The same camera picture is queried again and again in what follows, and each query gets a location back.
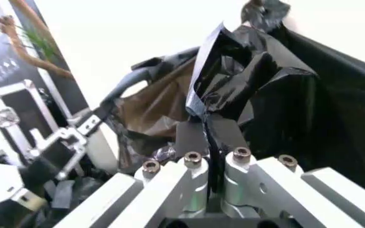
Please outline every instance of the green leaf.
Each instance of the green leaf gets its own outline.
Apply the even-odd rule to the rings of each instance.
[[[23,28],[23,30],[29,41],[44,55],[46,60],[51,61],[59,56],[47,39],[40,36],[35,30],[31,28]]]

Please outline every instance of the wooden branch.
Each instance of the wooden branch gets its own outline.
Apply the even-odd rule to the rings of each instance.
[[[54,48],[56,54],[63,58],[58,49],[56,41],[54,40],[53,36],[51,35],[47,26],[43,23],[43,21],[38,17],[35,11],[24,1],[24,0],[9,0],[12,5],[16,6],[25,16],[27,19],[30,20],[32,25],[36,28],[36,30],[47,39],[49,44]]]
[[[40,67],[42,69],[55,72],[56,74],[58,74],[60,76],[74,79],[73,75],[68,70],[61,69],[58,66],[56,66],[50,62],[30,56],[26,52],[26,50],[16,32],[15,22],[13,21],[12,16],[0,17],[0,30],[2,33],[5,33],[6,35],[8,35],[8,37],[10,38],[13,50],[16,52],[16,54],[21,59],[25,60],[27,63],[29,63],[35,67]]]

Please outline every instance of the crumpled plastic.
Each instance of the crumpled plastic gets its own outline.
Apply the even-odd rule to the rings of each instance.
[[[290,5],[279,0],[250,0],[241,11],[242,23],[249,22],[256,29],[270,32],[281,26]]]
[[[153,153],[170,147],[175,141],[175,128],[188,120],[184,103],[188,93],[197,48],[169,57],[152,58],[132,67],[102,105],[114,108],[106,119],[116,133],[119,145],[119,171],[134,173]],[[120,98],[129,86],[146,80],[149,86],[138,93]],[[172,159],[172,153],[155,155]]]
[[[258,159],[289,154],[306,171],[332,167],[365,188],[365,64],[287,35],[322,75],[268,34],[220,25],[198,52],[187,111],[205,123],[212,113],[237,121]]]

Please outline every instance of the white metal bar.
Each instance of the white metal bar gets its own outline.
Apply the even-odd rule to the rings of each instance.
[[[245,183],[269,216],[285,211],[303,227],[362,227],[275,158],[251,165]]]
[[[109,228],[158,227],[165,217],[179,216],[194,191],[191,172],[168,162]]]
[[[0,99],[0,110],[6,108],[5,103]],[[31,149],[31,145],[27,140],[25,134],[23,134],[22,130],[18,125],[13,125],[5,128],[8,134],[12,137],[12,140],[15,142],[16,146],[19,148],[22,154],[26,154],[28,149]]]
[[[332,168],[305,173],[302,179],[365,227],[365,189]]]
[[[25,80],[24,84],[29,83],[30,80]],[[34,86],[33,82],[30,81],[32,84],[31,86],[27,86],[26,89],[32,96],[33,100],[35,101],[36,105],[38,106],[40,112],[42,113],[44,119],[46,120],[47,124],[49,125],[50,129],[54,132],[58,130],[58,125],[54,120],[50,110],[47,108],[47,105],[43,102],[40,94],[38,93],[37,88]]]
[[[117,173],[62,219],[55,228],[108,227],[142,188],[143,184],[140,181]]]
[[[23,83],[15,83],[7,86],[0,87],[0,97],[8,95],[14,92],[25,90],[26,87]]]

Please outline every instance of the hex socket bolt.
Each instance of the hex socket bolt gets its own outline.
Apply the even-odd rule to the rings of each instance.
[[[143,176],[147,179],[153,178],[160,171],[160,163],[158,161],[146,161],[142,165]]]
[[[236,147],[233,151],[233,160],[237,163],[246,164],[250,162],[251,151],[246,147]]]
[[[281,162],[285,167],[287,167],[292,172],[295,172],[297,168],[298,161],[290,155],[282,154],[279,156],[279,162]]]
[[[191,151],[184,156],[184,165],[189,169],[197,169],[201,167],[202,156],[200,153]]]

